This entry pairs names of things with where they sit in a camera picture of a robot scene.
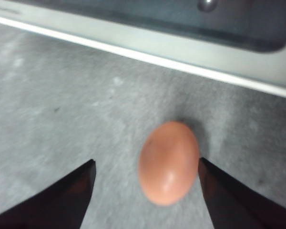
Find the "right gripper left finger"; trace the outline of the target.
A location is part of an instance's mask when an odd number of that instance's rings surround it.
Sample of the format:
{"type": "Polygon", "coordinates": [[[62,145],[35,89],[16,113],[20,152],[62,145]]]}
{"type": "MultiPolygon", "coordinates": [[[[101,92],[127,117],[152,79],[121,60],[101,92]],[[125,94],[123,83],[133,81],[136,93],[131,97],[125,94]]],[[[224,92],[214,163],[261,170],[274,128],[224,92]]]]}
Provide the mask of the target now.
{"type": "Polygon", "coordinates": [[[0,214],[0,229],[78,229],[92,198],[90,159],[35,196],[0,214]]]}

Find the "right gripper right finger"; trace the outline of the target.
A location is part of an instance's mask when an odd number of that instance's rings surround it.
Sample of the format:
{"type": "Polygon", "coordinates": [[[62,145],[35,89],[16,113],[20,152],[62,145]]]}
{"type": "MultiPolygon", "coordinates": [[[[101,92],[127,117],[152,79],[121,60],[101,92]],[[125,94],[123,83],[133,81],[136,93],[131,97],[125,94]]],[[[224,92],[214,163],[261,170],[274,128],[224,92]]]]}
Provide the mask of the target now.
{"type": "Polygon", "coordinates": [[[286,229],[286,208],[253,191],[204,157],[198,174],[216,229],[286,229]]]}

